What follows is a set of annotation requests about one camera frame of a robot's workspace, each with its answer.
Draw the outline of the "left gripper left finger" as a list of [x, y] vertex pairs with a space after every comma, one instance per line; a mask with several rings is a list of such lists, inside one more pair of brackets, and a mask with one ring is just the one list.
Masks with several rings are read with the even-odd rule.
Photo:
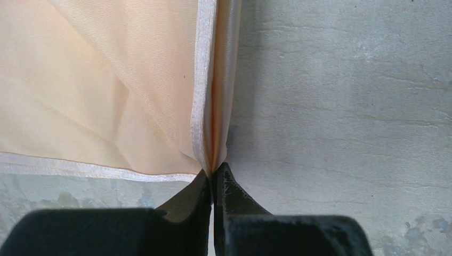
[[211, 188], [204, 171], [161, 206], [37, 210], [1, 255], [207, 255]]

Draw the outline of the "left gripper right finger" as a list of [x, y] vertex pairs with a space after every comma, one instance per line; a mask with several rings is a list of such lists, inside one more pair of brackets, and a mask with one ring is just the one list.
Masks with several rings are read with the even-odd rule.
[[235, 180], [227, 163], [213, 174], [216, 255], [372, 255], [355, 219], [274, 215]]

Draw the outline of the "peach cloth napkin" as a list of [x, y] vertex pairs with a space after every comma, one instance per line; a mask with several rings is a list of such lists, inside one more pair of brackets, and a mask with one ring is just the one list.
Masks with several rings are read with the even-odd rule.
[[241, 1], [1, 1], [1, 170], [189, 180], [227, 155]]

